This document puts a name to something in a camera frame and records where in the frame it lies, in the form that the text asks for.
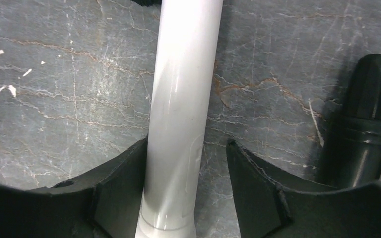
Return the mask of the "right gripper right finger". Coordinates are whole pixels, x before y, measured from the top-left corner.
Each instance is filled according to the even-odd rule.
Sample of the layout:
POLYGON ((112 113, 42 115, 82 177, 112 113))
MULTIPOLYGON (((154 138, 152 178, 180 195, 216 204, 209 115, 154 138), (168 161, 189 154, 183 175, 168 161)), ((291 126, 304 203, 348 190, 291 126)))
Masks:
POLYGON ((381 238, 381 180, 336 189, 226 146, 243 238, 381 238))

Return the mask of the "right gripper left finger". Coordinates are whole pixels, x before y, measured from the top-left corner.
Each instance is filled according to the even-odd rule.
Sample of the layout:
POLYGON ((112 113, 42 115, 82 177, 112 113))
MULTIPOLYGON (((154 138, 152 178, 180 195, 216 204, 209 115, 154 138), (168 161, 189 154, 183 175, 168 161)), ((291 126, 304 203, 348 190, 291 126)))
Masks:
POLYGON ((147 140, 53 187, 0 185, 0 238, 132 238, 138 222, 147 140))

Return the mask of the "white microphone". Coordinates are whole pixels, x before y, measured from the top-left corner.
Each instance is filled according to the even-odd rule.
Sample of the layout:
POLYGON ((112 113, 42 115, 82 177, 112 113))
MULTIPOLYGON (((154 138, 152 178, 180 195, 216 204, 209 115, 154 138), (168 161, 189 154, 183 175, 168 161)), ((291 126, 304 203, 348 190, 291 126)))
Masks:
POLYGON ((161 4, 138 238, 194 238, 223 1, 161 4))

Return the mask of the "black microphone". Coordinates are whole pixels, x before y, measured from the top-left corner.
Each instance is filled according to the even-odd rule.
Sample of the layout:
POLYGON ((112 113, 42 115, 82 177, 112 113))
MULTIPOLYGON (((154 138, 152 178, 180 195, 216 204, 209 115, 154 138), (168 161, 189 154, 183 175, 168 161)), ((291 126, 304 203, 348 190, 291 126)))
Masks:
POLYGON ((381 54, 361 57, 341 109, 333 116, 317 182, 339 189, 381 176, 381 54))

